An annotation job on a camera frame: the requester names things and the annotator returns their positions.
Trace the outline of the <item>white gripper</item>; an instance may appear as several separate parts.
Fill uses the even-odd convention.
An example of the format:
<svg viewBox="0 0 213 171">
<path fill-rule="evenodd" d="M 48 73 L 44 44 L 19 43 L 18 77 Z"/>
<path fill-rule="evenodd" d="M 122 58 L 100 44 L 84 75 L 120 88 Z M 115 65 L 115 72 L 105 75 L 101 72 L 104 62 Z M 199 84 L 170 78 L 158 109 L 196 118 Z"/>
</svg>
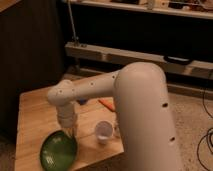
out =
<svg viewBox="0 0 213 171">
<path fill-rule="evenodd" d="M 56 107 L 57 120 L 62 128 L 66 128 L 66 135 L 70 138 L 77 135 L 77 114 L 75 112 L 74 103 L 70 102 L 62 106 Z"/>
</svg>

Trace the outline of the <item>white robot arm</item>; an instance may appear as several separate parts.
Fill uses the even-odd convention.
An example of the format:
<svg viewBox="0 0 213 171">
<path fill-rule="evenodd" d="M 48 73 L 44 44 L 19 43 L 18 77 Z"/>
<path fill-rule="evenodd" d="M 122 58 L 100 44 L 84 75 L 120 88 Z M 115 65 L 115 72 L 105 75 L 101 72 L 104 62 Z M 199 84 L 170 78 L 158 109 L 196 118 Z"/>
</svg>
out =
<svg viewBox="0 0 213 171">
<path fill-rule="evenodd" d="M 136 62 L 79 83 L 62 80 L 47 93 L 63 128 L 74 126 L 75 100 L 99 97 L 114 100 L 124 171 L 183 171 L 166 77 L 158 65 Z"/>
</svg>

